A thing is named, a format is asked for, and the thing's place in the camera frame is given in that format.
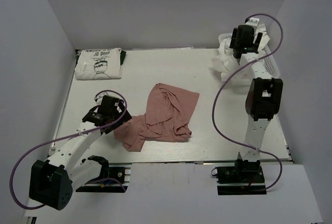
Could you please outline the pink t shirt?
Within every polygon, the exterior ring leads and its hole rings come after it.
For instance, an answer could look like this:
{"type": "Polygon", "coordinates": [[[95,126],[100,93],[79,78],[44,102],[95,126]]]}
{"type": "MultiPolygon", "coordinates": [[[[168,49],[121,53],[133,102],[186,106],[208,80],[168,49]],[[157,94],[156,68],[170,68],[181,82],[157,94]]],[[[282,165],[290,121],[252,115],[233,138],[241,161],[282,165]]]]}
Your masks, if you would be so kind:
{"type": "Polygon", "coordinates": [[[114,130],[114,137],[127,151],[140,152],[145,141],[186,142],[192,131],[188,125],[199,93],[156,84],[147,100],[146,113],[114,130]]]}

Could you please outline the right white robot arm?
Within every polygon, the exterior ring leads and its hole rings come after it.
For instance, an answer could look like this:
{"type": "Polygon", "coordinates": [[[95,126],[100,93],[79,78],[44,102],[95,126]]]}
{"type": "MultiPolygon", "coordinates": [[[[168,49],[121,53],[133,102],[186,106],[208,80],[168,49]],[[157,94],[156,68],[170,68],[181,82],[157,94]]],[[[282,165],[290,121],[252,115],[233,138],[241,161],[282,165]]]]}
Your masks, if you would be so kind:
{"type": "Polygon", "coordinates": [[[234,58],[251,80],[245,101],[248,114],[245,147],[239,152],[238,159],[256,169],[259,167],[259,151],[265,131],[279,112],[283,89],[283,81],[273,78],[258,60],[261,37],[262,33],[255,37],[255,28],[246,23],[233,30],[230,42],[234,58]]]}

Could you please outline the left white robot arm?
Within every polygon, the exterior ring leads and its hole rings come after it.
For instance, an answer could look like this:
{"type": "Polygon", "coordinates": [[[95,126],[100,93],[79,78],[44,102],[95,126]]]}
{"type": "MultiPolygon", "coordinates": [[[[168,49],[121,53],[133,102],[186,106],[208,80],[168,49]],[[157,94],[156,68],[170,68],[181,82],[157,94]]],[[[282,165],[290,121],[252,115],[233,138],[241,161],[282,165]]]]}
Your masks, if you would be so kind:
{"type": "Polygon", "coordinates": [[[64,209],[72,194],[89,182],[109,180],[109,162],[91,155],[82,158],[90,146],[131,120],[123,99],[103,95],[100,102],[82,118],[75,136],[45,161],[37,160],[31,168],[29,197],[57,210],[64,209]]]}

